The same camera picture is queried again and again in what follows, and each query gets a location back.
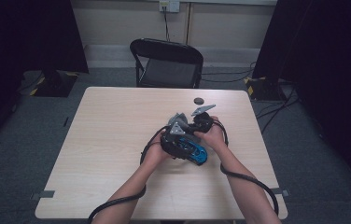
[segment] person's right arm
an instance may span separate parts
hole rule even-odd
[[[226,170],[255,178],[229,150],[224,142],[223,132],[217,125],[213,125],[207,133],[195,132],[195,135],[202,138],[207,145],[213,148]],[[228,181],[233,197],[247,223],[281,223],[261,187],[250,181],[232,176],[228,176]]]

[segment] chair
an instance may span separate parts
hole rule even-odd
[[[132,42],[130,50],[135,58],[137,87],[199,88],[204,59],[197,49],[174,42],[141,38]],[[148,58],[145,67],[140,58]]]

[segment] table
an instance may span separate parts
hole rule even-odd
[[[170,117],[185,113],[192,122],[196,97],[217,105],[208,113],[219,116],[235,156],[269,188],[278,188],[246,92],[90,87],[45,187],[54,195],[40,199],[35,215],[87,218],[135,171],[147,141]],[[180,159],[163,163],[147,182],[132,219],[243,219],[217,155],[206,149],[202,166]],[[276,197],[279,216],[285,218],[284,199]]]

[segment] chair backrest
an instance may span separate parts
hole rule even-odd
[[[204,62],[202,54],[192,46],[157,39],[136,39],[130,45],[130,50],[138,62],[138,56],[200,66],[203,66]]]

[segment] person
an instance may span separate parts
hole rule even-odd
[[[255,178],[225,144],[223,132],[217,125],[213,125],[207,133],[195,132],[194,134],[213,148],[226,170]],[[108,199],[109,201],[139,193],[155,169],[162,162],[172,158],[171,155],[161,148],[161,144],[158,144],[160,143],[159,134],[155,136],[152,142],[153,144],[147,151],[144,161],[132,176]],[[261,187],[244,179],[231,176],[228,176],[228,182],[231,186],[233,197],[246,219],[246,223],[281,223]],[[92,224],[129,223],[137,201],[120,203],[104,209],[96,215]]]

